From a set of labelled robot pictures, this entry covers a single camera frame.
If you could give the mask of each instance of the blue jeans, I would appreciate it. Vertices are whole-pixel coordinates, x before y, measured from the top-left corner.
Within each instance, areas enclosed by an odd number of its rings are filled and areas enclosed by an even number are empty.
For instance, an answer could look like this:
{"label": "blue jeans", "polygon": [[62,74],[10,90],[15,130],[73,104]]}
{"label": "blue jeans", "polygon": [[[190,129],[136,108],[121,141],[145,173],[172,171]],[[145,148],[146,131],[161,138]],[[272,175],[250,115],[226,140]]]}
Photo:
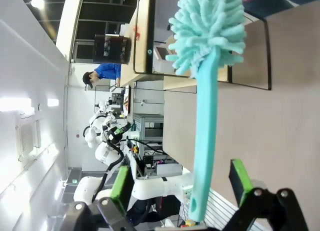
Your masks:
{"label": "blue jeans", "polygon": [[[290,0],[298,5],[304,5],[316,0]],[[244,9],[250,13],[266,18],[267,16],[293,8],[287,0],[250,0],[243,2]]]}

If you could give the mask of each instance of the turquoise handle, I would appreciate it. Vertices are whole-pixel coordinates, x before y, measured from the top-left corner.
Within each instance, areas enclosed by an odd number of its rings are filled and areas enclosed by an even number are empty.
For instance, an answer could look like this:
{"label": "turquoise handle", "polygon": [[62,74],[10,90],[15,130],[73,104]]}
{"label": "turquoise handle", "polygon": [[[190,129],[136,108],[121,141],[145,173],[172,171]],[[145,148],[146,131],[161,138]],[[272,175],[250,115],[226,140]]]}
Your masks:
{"label": "turquoise handle", "polygon": [[200,64],[196,76],[196,135],[189,219],[201,222],[205,218],[215,161],[218,62],[220,48],[214,47]]}

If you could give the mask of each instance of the fluffy bristle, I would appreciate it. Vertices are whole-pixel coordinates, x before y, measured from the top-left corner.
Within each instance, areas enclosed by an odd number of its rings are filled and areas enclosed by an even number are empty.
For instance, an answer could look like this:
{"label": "fluffy bristle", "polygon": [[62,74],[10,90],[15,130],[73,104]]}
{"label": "fluffy bristle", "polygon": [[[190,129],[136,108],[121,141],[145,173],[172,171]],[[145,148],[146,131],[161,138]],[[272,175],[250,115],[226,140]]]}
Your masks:
{"label": "fluffy bristle", "polygon": [[166,57],[175,61],[178,75],[191,69],[192,76],[197,77],[201,61],[214,47],[221,49],[219,67],[243,61],[231,54],[242,54],[245,48],[242,0],[180,0],[178,6],[179,11],[169,19],[176,39],[169,49],[177,54]]}

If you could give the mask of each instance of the pen holder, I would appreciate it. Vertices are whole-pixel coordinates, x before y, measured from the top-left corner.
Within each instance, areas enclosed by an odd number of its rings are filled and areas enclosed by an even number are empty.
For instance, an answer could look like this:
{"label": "pen holder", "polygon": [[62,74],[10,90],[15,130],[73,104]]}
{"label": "pen holder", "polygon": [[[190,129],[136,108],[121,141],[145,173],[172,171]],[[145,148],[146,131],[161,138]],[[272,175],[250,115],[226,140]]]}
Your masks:
{"label": "pen holder", "polygon": [[130,61],[131,39],[113,35],[95,35],[93,62],[127,65]]}

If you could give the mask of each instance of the blue shirt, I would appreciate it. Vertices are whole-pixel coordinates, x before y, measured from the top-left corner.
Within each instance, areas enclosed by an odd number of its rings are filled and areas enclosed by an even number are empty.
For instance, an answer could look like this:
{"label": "blue shirt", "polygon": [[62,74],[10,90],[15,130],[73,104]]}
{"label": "blue shirt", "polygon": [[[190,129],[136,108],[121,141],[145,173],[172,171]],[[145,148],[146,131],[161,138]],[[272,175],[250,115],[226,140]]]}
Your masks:
{"label": "blue shirt", "polygon": [[121,77],[121,64],[102,63],[94,71],[99,75],[99,79],[115,80]]}

